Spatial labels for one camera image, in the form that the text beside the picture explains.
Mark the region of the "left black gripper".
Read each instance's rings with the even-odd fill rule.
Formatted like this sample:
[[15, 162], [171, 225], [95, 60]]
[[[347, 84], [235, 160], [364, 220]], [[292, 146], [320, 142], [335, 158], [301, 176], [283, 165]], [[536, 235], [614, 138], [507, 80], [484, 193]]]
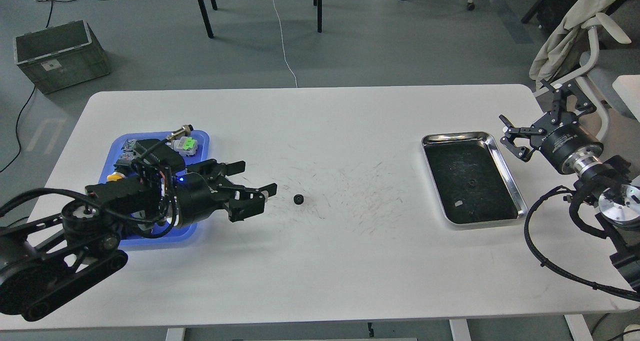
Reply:
[[177, 202], [176, 228], [189, 227], [206, 220], [214, 211], [225, 209], [232, 223], [257, 216], [265, 211], [269, 197], [275, 196], [278, 184], [271, 183], [261, 188], [249, 188], [242, 184], [231, 184], [221, 189], [219, 181], [210, 179], [228, 177], [245, 172], [243, 160], [225, 163], [206, 159], [190, 164], [186, 173], [177, 178], [174, 196]]

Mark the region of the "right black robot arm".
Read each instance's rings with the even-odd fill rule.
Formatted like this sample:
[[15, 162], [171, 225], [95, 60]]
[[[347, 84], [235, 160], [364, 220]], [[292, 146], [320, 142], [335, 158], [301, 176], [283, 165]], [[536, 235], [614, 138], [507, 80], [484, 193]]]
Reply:
[[[524, 225], [526, 245], [542, 267], [561, 277], [638, 302], [639, 243], [623, 236], [623, 232], [639, 231], [639, 188], [629, 179], [630, 163], [620, 155], [601, 160], [604, 144], [580, 123], [581, 117], [594, 113], [597, 107], [574, 80], [555, 85], [546, 80], [541, 83], [553, 95], [551, 110], [529, 127], [516, 127], [500, 115], [504, 125], [500, 142], [525, 163], [534, 152], [540, 152], [558, 174], [576, 175], [577, 180], [573, 188], [556, 186], [531, 206]], [[535, 246], [530, 233], [531, 218], [543, 202], [557, 195], [563, 195], [569, 218], [580, 231], [611, 241], [615, 248], [610, 255], [611, 264], [629, 284], [629, 290], [574, 275]]]

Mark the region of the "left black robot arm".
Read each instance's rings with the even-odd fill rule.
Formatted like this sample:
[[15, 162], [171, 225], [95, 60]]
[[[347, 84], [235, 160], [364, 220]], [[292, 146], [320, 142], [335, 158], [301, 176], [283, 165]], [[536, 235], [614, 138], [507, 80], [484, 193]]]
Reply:
[[186, 165], [172, 143], [187, 138], [189, 124], [162, 139], [135, 139], [128, 161], [117, 163], [105, 183], [84, 193], [35, 188], [2, 205], [1, 215], [42, 196], [70, 198], [61, 211], [1, 229], [1, 313], [28, 322], [45, 318], [121, 270], [123, 238], [159, 239], [224, 210], [231, 222], [262, 214], [277, 184], [234, 184], [246, 163], [215, 159]]

